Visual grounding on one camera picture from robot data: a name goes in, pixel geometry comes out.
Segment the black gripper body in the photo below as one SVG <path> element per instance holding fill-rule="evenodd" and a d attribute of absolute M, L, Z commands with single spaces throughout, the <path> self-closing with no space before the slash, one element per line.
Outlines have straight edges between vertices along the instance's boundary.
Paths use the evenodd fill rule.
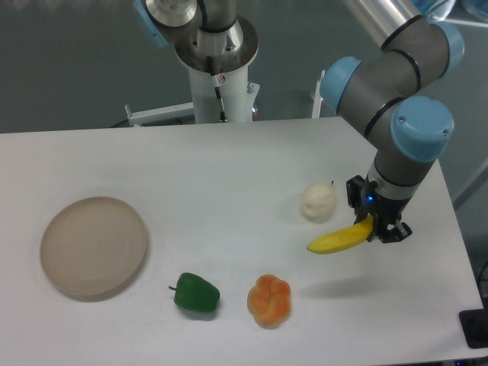
<path fill-rule="evenodd" d="M 373 217 L 373 230 L 386 230 L 388 225 L 394 225 L 401 218 L 410 197 L 393 199 L 377 191 L 376 181 L 364 181 L 361 189 L 361 202 L 369 215 Z"/>

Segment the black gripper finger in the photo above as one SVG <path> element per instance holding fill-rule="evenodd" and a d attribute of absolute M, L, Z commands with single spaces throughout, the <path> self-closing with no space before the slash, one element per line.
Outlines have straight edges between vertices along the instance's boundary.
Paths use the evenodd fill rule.
<path fill-rule="evenodd" d="M 397 221 L 391 228 L 385 223 L 378 223 L 373 225 L 368 241 L 380 240 L 382 243 L 401 242 L 412 233 L 412 229 L 404 222 Z"/>
<path fill-rule="evenodd" d="M 348 205 L 354 210 L 355 214 L 354 224 L 360 223 L 367 217 L 367 209 L 363 203 L 363 199 L 361 196 L 361 191 L 363 187 L 364 179 L 360 175 L 356 175 L 346 182 Z"/>

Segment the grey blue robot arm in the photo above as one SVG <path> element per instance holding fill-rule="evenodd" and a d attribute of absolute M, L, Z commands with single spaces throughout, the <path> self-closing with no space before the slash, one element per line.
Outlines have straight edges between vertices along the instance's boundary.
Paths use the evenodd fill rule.
<path fill-rule="evenodd" d="M 319 81 L 324 101 L 377 154 L 366 176 L 346 183 L 355 229 L 366 240 L 410 236 L 402 213 L 454 127 L 450 111 L 421 88 L 453 69 L 464 54 L 458 29 L 431 24 L 411 1 L 349 1 L 347 7 L 381 49 L 372 63 L 344 57 Z M 249 122 L 257 88 L 248 67 L 258 52 L 255 28 L 234 1 L 135 1 L 133 10 L 158 47 L 173 45 L 188 70 L 195 120 Z"/>

